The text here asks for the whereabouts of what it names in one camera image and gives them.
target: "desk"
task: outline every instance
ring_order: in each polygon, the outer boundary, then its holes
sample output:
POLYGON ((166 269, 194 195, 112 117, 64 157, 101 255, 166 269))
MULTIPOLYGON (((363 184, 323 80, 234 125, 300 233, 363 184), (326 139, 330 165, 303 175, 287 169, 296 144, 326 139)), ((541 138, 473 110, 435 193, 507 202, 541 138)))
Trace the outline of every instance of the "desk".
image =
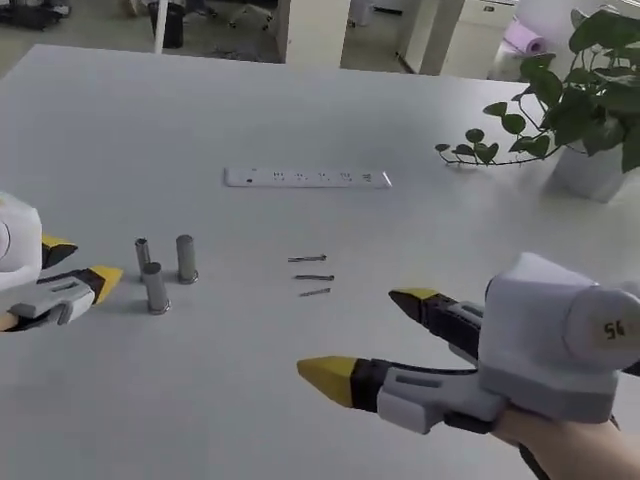
MULTIPOLYGON (((637 276, 637 199, 541 196, 551 163, 460 173, 434 156, 468 126, 495 130, 478 112, 520 89, 36 46, 0 83, 2 188, 78 243, 66 269, 126 275, 76 324, 0 336, 3 480, 531 478, 491 438, 343 410, 295 368, 325 354, 465 366, 386 293, 481 301, 521 250, 603 282, 637 276), (384 168, 394 187, 231 189, 228 165, 384 168), (134 240, 171 272, 182 233, 200 280, 168 283, 172 310, 148 316, 134 240), (321 253, 326 266, 286 262, 321 253), (298 298, 304 272, 336 275, 334 291, 298 298)), ((638 395, 625 379, 627 430, 638 395)))

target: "pink yoga mat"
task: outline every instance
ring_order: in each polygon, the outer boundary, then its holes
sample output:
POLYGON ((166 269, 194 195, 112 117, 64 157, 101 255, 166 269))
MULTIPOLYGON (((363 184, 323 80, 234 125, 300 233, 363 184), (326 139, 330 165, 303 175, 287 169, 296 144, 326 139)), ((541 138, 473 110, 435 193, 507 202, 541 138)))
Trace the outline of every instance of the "pink yoga mat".
POLYGON ((544 38, 522 25, 517 18, 514 18, 507 28, 504 39, 527 55, 537 55, 547 51, 544 38))

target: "white flower pot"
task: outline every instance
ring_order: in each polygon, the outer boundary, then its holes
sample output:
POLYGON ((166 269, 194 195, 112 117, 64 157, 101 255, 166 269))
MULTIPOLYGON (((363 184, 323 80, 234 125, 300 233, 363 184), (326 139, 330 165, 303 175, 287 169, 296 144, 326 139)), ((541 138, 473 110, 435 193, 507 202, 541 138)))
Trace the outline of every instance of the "white flower pot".
POLYGON ((622 173, 622 147, 599 152, 593 157, 584 153, 582 143, 565 148, 553 176, 567 190, 579 197, 608 203, 620 191, 629 174, 622 173))

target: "metal screw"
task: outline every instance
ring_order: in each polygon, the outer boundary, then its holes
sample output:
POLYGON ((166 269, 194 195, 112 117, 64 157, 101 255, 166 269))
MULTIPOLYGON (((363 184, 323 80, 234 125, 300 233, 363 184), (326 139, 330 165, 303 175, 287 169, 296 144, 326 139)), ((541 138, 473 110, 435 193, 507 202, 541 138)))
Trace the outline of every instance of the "metal screw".
POLYGON ((147 287, 149 313, 162 315, 167 312, 171 308, 171 302, 162 279, 162 265, 158 262, 147 263, 142 268, 142 278, 147 287))
POLYGON ((324 280, 325 282, 333 282, 335 275, 296 275, 294 280, 324 280))
POLYGON ((326 255, 319 255, 317 257, 290 257, 289 263, 298 262, 324 262, 327 259, 326 255))
POLYGON ((329 293, 331 291, 330 288, 323 288, 321 290, 313 290, 311 292, 305 292, 298 295, 299 297, 311 297, 313 295, 322 295, 323 293, 329 293))
POLYGON ((142 269, 147 263, 151 262, 149 242, 147 242, 146 238, 136 240, 136 255, 138 257, 138 267, 140 268, 140 281, 142 281, 142 269))
POLYGON ((198 280, 196 270, 196 253, 193 248, 191 235, 180 235, 176 238, 176 250, 178 251, 178 282, 190 285, 198 280))

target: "black trash bin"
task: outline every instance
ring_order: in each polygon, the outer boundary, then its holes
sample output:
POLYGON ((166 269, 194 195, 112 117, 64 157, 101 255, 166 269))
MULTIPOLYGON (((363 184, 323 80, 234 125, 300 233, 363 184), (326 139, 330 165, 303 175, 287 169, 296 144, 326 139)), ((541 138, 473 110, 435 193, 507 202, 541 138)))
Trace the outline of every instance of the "black trash bin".
MULTIPOLYGON (((156 36, 156 24, 158 23, 158 2, 152 2, 147 7, 149 18, 151 18, 151 28, 153 36, 156 36)), ((184 7, 169 2, 167 6, 167 23, 164 27, 164 48, 180 48, 183 43, 184 7)))

